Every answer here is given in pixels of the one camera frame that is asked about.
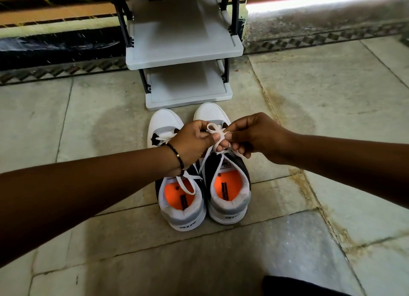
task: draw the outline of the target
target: diamond pattern border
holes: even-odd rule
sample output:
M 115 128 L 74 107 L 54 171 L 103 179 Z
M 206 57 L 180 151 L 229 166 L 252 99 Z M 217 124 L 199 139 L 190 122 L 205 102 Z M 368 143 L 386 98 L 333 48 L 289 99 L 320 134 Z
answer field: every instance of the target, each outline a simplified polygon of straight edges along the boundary
M 402 42 L 409 46 L 408 32 L 409 22 L 399 22 L 372 27 L 316 33 L 312 35 L 292 36 L 288 38 L 251 42 L 249 45 L 245 46 L 243 55 L 313 47 L 397 34 L 404 34 L 405 37 Z M 126 69 L 125 57 L 116 57 L 20 70 L 0 71 L 0 86 L 60 77 L 121 71 Z

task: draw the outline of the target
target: forearm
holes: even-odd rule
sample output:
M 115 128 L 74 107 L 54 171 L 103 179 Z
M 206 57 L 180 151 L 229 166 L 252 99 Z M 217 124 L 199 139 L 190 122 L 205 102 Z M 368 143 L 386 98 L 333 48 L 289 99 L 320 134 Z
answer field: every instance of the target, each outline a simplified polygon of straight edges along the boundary
M 0 175 L 0 267 L 149 183 L 180 174 L 168 147 Z
M 409 208 L 409 144 L 293 134 L 289 164 Z

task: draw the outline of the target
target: person's right arm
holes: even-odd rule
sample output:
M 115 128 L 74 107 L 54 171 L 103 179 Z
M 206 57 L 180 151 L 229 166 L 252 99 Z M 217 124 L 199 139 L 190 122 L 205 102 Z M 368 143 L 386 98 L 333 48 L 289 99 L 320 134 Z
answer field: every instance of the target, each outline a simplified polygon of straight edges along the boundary
M 240 118 L 226 131 L 231 131 L 226 140 L 246 158 L 261 152 L 274 163 L 305 169 L 409 208 L 409 144 L 301 135 L 264 113 Z

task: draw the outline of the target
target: person's right hand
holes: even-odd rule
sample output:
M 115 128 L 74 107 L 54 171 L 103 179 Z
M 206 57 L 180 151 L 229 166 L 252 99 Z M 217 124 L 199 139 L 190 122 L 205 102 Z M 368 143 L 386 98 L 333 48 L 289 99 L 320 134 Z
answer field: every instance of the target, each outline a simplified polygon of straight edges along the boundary
M 295 133 L 283 128 L 265 113 L 257 113 L 234 121 L 226 128 L 225 139 L 246 158 L 261 152 L 277 164 L 289 164 Z M 221 146 L 227 147 L 223 140 Z

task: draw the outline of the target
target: person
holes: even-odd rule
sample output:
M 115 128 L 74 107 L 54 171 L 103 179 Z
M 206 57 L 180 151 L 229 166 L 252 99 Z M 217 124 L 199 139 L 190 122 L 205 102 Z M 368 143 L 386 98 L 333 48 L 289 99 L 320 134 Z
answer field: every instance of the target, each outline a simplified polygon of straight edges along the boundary
M 196 120 L 169 142 L 190 166 L 220 139 Z M 261 152 L 276 164 L 305 169 L 409 208 L 409 144 L 308 136 L 264 113 L 233 122 L 218 151 L 246 158 Z M 166 176 L 181 174 L 168 146 L 141 149 L 0 175 L 0 266 Z

